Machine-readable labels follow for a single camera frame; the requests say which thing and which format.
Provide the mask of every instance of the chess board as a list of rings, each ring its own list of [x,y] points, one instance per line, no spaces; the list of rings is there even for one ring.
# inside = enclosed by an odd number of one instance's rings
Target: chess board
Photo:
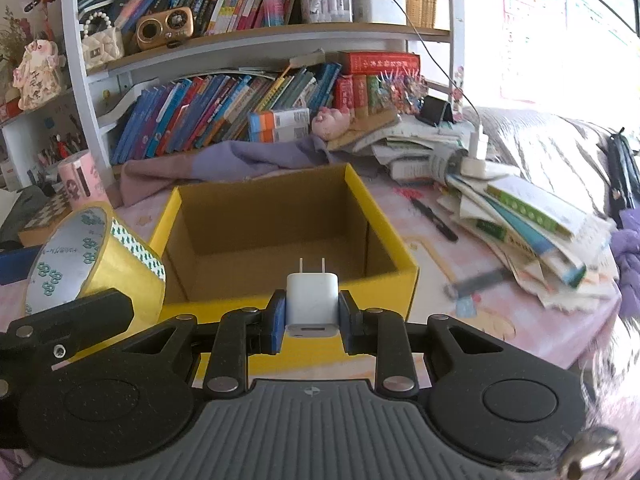
[[[25,247],[43,244],[69,213],[71,206],[66,194],[57,193],[18,233],[20,241]]]

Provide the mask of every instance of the black bag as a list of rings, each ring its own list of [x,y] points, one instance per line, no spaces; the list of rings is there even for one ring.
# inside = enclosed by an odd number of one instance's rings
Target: black bag
[[[607,162],[609,166],[609,208],[610,215],[616,221],[618,229],[622,229],[620,211],[635,209],[640,206],[640,173],[629,148],[626,137],[620,133],[613,134],[607,141]]]

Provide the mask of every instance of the white quilted handbag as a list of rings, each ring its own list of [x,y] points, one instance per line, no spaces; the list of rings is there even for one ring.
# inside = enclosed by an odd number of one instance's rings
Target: white quilted handbag
[[[103,18],[107,28],[89,36],[89,25],[95,18]],[[87,70],[115,61],[124,56],[122,34],[111,25],[111,20],[104,12],[94,12],[84,22],[82,31],[82,57]]]

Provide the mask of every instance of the plush toy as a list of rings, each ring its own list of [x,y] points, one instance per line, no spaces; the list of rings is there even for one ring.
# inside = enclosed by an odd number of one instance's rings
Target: plush toy
[[[341,110],[322,107],[311,121],[311,132],[322,140],[329,141],[343,135],[349,129],[350,123],[351,115],[347,107]]]
[[[39,108],[65,89],[60,67],[66,59],[58,55],[53,41],[35,40],[24,48],[20,66],[14,70],[14,86],[20,89],[21,110]]]

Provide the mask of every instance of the stuffed toy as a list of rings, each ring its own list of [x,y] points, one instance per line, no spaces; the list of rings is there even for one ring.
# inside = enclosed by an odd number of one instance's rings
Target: stuffed toy
[[[346,133],[351,123],[351,115],[347,107],[340,110],[322,107],[311,121],[311,132],[325,142],[337,139]]]

